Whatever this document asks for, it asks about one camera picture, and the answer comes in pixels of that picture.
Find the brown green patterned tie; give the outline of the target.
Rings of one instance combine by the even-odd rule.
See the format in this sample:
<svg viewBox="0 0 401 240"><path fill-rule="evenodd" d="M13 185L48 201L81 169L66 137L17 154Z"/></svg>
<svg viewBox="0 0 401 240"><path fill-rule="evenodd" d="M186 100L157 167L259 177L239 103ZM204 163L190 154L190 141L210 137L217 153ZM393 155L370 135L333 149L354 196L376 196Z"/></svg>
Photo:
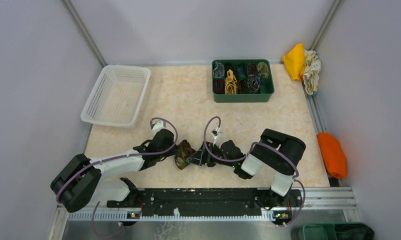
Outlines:
<svg viewBox="0 0 401 240"><path fill-rule="evenodd" d="M179 170L183 170L191 163L188 158L196 153L196 150L192 148L191 144L186 140L182 140L177 146L177 152L174 156L174 163Z"/></svg>

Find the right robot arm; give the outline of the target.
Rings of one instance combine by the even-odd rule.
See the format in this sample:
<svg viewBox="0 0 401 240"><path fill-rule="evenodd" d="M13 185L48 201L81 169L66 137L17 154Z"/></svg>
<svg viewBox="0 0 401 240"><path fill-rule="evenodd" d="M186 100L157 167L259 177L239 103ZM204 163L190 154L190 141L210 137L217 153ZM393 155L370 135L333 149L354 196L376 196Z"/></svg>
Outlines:
<svg viewBox="0 0 401 240"><path fill-rule="evenodd" d="M251 179L263 166L274 169L270 186L270 200L276 206L283 206L290 199L295 179L299 176L297 165L306 150L306 144L297 137L271 129L265 129L258 142L254 142L244 154L232 140L219 143L218 129L212 131L213 142L205 141L194 150L187 140L179 146L174 162L179 169L188 165L211 168L224 165L233 168L241 179Z"/></svg>

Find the green compartment tray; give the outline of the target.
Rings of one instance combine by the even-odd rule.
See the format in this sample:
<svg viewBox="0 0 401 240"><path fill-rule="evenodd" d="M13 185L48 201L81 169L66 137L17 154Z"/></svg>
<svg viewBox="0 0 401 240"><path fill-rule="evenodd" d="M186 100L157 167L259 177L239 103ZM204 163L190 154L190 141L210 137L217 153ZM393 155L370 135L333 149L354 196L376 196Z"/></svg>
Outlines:
<svg viewBox="0 0 401 240"><path fill-rule="evenodd" d="M213 77L215 61L224 65L224 76L222 78ZM257 64L265 62L268 64L270 75L268 78L261 78L257 71ZM216 103L265 103L268 102L275 92L271 65L266 59L215 59L211 63L211 86L213 99ZM213 91L214 79L225 79L227 71L231 69L237 79L237 94L215 94ZM258 93L251 94L248 91L248 77L256 75L260 78L260 87Z"/></svg>

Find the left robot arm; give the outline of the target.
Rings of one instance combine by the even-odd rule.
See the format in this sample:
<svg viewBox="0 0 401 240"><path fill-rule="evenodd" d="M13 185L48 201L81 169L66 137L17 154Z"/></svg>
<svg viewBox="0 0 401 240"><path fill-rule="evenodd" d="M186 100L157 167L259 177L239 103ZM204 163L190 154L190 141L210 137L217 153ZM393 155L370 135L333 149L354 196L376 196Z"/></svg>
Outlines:
<svg viewBox="0 0 401 240"><path fill-rule="evenodd" d="M139 172L177 152L175 135L160 129L153 139L121 154L106 158L88 158L81 153L70 162L50 183L56 201L69 213L75 213L88 204L115 201L126 207L134 206L139 199L135 186L128 179L113 181L125 173Z"/></svg>

